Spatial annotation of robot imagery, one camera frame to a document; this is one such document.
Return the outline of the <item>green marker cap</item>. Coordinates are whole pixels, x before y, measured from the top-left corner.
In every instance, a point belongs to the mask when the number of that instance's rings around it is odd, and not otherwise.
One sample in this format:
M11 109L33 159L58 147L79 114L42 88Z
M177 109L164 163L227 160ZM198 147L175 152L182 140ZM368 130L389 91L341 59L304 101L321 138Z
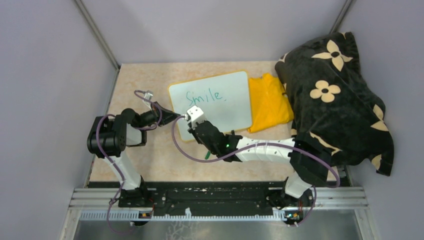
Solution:
M208 151L204 157L205 160L208 160L210 158L211 152Z

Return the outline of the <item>yellow-framed whiteboard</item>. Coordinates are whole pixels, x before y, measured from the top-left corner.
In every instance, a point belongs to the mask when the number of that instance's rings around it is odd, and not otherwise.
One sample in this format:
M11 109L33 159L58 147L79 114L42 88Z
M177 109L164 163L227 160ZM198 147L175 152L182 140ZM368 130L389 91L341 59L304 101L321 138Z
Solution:
M197 106L220 132L243 130L252 125L246 71L171 84L168 92L175 113L184 115Z

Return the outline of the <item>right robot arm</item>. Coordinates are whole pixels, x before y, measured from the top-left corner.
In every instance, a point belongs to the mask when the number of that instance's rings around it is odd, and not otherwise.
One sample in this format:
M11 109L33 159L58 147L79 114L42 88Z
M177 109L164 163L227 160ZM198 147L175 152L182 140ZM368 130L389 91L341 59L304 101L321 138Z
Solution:
M328 147L308 133L281 140L259 140L242 135L224 134L209 121L189 123L188 132L205 146L218 161L262 161L290 165L294 172L285 180L281 199L295 206L310 187L328 186L332 154Z

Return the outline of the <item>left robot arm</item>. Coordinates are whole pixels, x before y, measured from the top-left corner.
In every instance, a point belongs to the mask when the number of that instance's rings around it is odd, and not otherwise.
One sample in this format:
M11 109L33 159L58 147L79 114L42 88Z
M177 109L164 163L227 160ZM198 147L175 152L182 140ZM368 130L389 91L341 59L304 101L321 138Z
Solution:
M87 148L90 153L103 159L118 178L120 200L131 200L138 207L149 203L150 193L126 154L126 148L145 146L148 131L165 126L178 116L154 102L149 111L141 114L126 108L118 115L95 118L87 138Z

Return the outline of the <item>yellow folded cloth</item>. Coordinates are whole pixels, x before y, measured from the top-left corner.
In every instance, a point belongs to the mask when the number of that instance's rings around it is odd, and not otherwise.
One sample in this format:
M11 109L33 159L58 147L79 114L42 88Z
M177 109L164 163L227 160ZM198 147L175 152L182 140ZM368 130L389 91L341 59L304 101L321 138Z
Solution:
M247 129L256 133L294 119L286 90L278 77L264 73L248 79L252 124Z

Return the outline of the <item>black floral blanket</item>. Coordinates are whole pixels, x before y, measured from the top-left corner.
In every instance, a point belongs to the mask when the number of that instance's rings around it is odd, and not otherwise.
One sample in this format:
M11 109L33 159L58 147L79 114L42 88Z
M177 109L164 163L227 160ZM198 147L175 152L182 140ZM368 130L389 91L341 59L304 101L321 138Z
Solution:
M306 133L331 152L332 165L369 160L390 176L394 141L384 122L386 106L361 73L351 32L314 38L275 64L294 113L292 134Z

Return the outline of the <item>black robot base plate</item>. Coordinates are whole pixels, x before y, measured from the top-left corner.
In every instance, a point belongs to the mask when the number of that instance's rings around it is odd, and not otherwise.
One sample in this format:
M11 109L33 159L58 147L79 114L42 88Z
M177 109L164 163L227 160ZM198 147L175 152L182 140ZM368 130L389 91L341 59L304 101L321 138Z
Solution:
M122 200L120 208L148 208L151 217L270 217L275 210L287 209L288 224L300 222L306 208L313 205L308 189L300 198L284 193L284 181L251 182L146 182L145 200Z

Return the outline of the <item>aluminium rail frame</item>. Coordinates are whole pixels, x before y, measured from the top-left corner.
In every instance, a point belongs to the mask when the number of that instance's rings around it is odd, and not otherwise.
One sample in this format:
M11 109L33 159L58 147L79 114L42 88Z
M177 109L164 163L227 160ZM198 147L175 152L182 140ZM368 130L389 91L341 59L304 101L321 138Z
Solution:
M362 187L317 187L302 197L284 193L283 181L146 182L147 195L118 194L116 182L91 182L73 191L69 210L96 221L300 221L309 210L348 211L369 207Z

